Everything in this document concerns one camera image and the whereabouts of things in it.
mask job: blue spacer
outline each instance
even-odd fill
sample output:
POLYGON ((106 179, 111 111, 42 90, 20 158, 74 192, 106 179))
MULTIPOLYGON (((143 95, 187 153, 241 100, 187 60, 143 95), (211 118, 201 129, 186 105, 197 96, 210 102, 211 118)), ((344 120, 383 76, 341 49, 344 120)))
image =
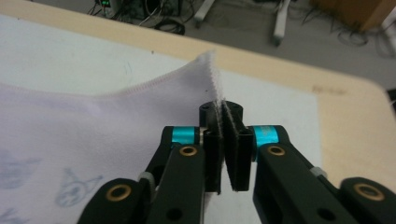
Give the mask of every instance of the blue spacer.
POLYGON ((259 156, 259 147, 269 143, 278 143, 279 138, 277 136, 277 132, 274 126, 270 125, 261 125, 261 126, 252 126, 254 130, 254 134, 256 136, 256 159, 259 156))
POLYGON ((172 142, 185 144, 194 144, 195 128, 194 127, 174 127, 172 132, 172 142))

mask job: wire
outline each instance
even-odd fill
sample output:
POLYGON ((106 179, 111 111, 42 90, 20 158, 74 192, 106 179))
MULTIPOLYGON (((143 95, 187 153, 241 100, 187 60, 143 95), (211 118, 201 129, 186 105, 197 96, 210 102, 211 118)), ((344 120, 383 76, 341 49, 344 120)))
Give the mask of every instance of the wire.
POLYGON ((188 2, 190 3, 191 15, 190 15, 186 20, 184 20, 184 21, 183 21, 183 19, 181 18, 181 16, 179 17, 180 20, 181 20, 181 22, 182 22, 183 24, 186 23, 186 22, 188 22, 188 21, 190 21, 190 20, 194 17, 194 15, 195 15, 194 0, 190 0, 190 1, 188 1, 188 2))
POLYGON ((88 14, 88 15, 92 15, 92 13, 95 11, 97 5, 98 5, 98 4, 95 3, 95 4, 93 5, 93 7, 91 7, 91 9, 87 12, 87 14, 88 14))
POLYGON ((299 16, 299 17, 292 17, 293 20, 300 20, 302 17, 303 22, 302 25, 305 25, 309 23, 310 21, 321 18, 321 19, 331 19, 331 29, 330 29, 330 34, 334 32, 338 32, 337 34, 337 39, 340 41, 342 44, 348 45, 350 47, 363 47, 367 45, 370 41, 370 37, 372 36, 375 40, 375 51, 377 54, 382 57, 382 58, 395 58, 396 57, 396 52, 393 49, 393 47, 390 45, 388 40, 385 38, 385 32, 390 28, 392 25, 396 24, 396 20, 391 22, 390 24, 387 25, 387 27, 380 29, 378 31, 369 31, 369 32, 360 32, 356 29, 351 29, 349 27, 346 27, 345 25, 342 25, 336 29, 334 29, 334 25, 336 22, 336 16, 335 13, 324 13, 320 11, 317 14, 314 14, 316 11, 319 11, 317 7, 312 7, 310 9, 305 9, 305 8, 297 8, 297 7, 289 7, 288 14, 290 15, 294 11, 302 11, 305 12, 304 16, 299 16))
POLYGON ((158 23, 157 25, 155 25, 154 29, 165 31, 168 33, 177 34, 177 35, 184 35, 186 33, 185 26, 177 21, 174 21, 174 20, 162 21, 162 22, 158 23))

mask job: table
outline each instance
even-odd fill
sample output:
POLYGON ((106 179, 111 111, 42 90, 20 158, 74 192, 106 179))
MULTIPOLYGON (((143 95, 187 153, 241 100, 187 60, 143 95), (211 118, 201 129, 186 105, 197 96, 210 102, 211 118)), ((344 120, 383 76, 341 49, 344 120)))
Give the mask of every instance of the table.
POLYGON ((222 69, 313 92, 330 181, 338 187, 344 178, 364 176, 396 191, 396 120, 385 91, 371 81, 22 0, 0 0, 0 13, 183 60, 215 49, 222 69))

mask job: floor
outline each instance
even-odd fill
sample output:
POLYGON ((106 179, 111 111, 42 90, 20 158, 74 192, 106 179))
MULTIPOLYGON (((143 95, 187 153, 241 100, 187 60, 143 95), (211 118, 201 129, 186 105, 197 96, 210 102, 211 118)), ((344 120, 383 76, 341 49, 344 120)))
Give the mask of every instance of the floor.
MULTIPOLYGON (((34 1, 81 13, 93 6, 93 0, 34 1)), ((186 19, 191 8, 184 1, 181 17, 186 19)), ((202 2, 195 0, 195 9, 202 2)), ((308 0, 290 4, 286 36, 278 47, 272 39, 276 4, 251 0, 217 0, 199 29, 193 20, 185 23, 185 35, 368 78, 386 90, 396 88, 395 50, 384 35, 377 35, 376 30, 368 35, 351 34, 319 11, 308 14, 310 8, 308 0)))

